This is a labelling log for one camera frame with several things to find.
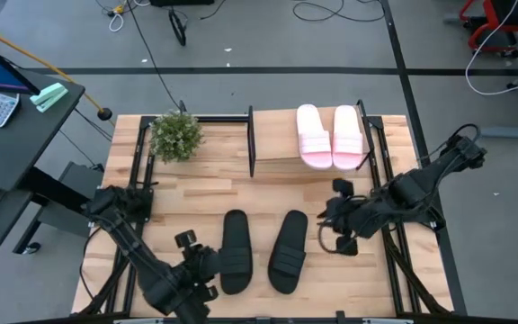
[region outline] potted plant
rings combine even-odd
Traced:
[[[151,122],[151,153],[163,162],[182,162],[202,143],[201,126],[189,113],[171,111]]]

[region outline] wooden table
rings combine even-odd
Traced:
[[[244,123],[204,124],[205,143],[196,157],[184,163],[165,165],[157,162],[153,180],[159,184],[154,187],[153,215],[145,227],[144,240],[158,258],[175,265],[183,260],[174,243],[175,234],[193,229],[200,243],[219,249],[223,215],[228,210],[241,209],[249,217],[254,276],[242,293],[230,296],[220,291],[219,278],[216,278],[212,284],[218,287],[219,297],[208,303],[211,317],[334,317],[336,311],[345,311],[347,317],[394,316],[380,232],[371,239],[359,239],[360,252],[355,257],[329,255],[317,243],[315,217],[325,209],[325,201],[334,195],[331,180],[345,177],[354,181],[357,194],[367,194],[372,188],[371,168],[363,166],[356,173],[341,173],[334,169],[315,171],[295,157],[261,159],[261,152],[268,150],[265,146],[259,147],[262,145],[262,127],[268,126],[262,121],[272,119],[276,113],[280,112],[254,114],[258,147],[253,178],[249,177]],[[140,115],[119,116],[104,186],[128,184],[140,118]],[[382,116],[382,119],[394,173],[415,167],[415,152],[406,117]],[[142,167],[139,179],[143,178],[144,171]],[[384,183],[382,165],[380,173]],[[304,211],[309,216],[307,258],[297,290],[291,295],[283,295],[271,287],[267,264],[283,217],[291,209]],[[405,228],[415,272],[437,301],[452,309],[434,233],[419,224],[406,224]],[[325,232],[325,242],[328,246],[335,243],[335,235],[330,230]],[[83,272],[92,292],[98,292],[109,276],[114,253],[115,244],[102,231],[89,243]],[[405,309],[410,311],[404,278],[399,271]],[[124,275],[115,310],[121,309],[126,280]],[[81,310],[89,301],[80,282],[73,311]],[[161,315],[145,303],[136,287],[131,316]]]

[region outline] white slide sandal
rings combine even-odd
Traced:
[[[323,129],[317,107],[303,104],[297,109],[297,133],[299,153],[306,165],[318,170],[333,165],[329,132]]]
[[[335,109],[333,164],[340,170],[354,170],[363,160],[363,136],[359,116],[350,105]]]

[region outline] desk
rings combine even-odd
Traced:
[[[262,128],[270,125],[261,121],[277,118],[278,113],[254,113],[257,148],[253,178],[248,172],[244,123],[205,123],[205,143],[196,157],[184,163],[165,165],[156,162],[153,181],[158,184],[153,187],[153,214],[145,226],[143,239],[158,258],[174,265],[182,261],[180,250],[174,243],[175,234],[193,229],[200,243],[217,249],[221,244],[223,215],[230,209],[242,209],[249,218],[253,279],[242,293],[231,296],[220,291],[218,278],[211,282],[219,289],[218,299],[208,303],[211,317],[334,317],[339,310],[345,311],[347,317],[394,316],[380,232],[371,239],[359,240],[360,254],[356,257],[326,254],[317,243],[315,217],[324,210],[325,201],[334,195],[331,180],[338,176],[346,177],[354,181],[357,194],[367,194],[372,188],[369,162],[356,173],[341,173],[334,169],[312,170],[299,158],[262,158],[261,152],[268,148],[259,148],[264,142],[259,137]],[[140,119],[140,115],[119,116],[103,186],[128,184]],[[406,117],[382,116],[382,120],[394,171],[396,174],[405,172],[416,164]],[[380,157],[379,145],[376,146]],[[382,166],[380,170],[385,182]],[[139,179],[143,178],[144,172],[143,166],[139,170]],[[266,267],[281,222],[291,209],[301,210],[309,218],[307,258],[297,290],[291,295],[283,295],[271,287]],[[419,224],[406,224],[405,228],[415,272],[438,302],[452,309],[435,234]],[[335,235],[326,232],[325,242],[332,246]],[[91,239],[83,274],[93,293],[98,292],[111,273],[115,249],[103,231]],[[126,281],[127,276],[124,275],[118,290],[116,311],[121,310]],[[399,281],[406,310],[410,310],[401,273]],[[134,293],[132,317],[161,316],[145,303],[139,288],[136,287]],[[89,301],[80,282],[73,311],[80,311]]]
[[[60,82],[69,92],[45,113],[22,94],[21,107],[0,129],[0,245],[29,201],[57,201],[75,209],[77,202],[86,200],[34,166],[85,89],[54,77],[20,72],[39,88]]]

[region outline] black desk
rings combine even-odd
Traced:
[[[80,204],[88,201],[34,166],[85,89],[50,76],[27,71],[22,74],[39,88],[60,82],[69,92],[44,113],[35,108],[28,95],[21,95],[21,107],[0,129],[0,245],[30,201],[54,201],[77,212]]]

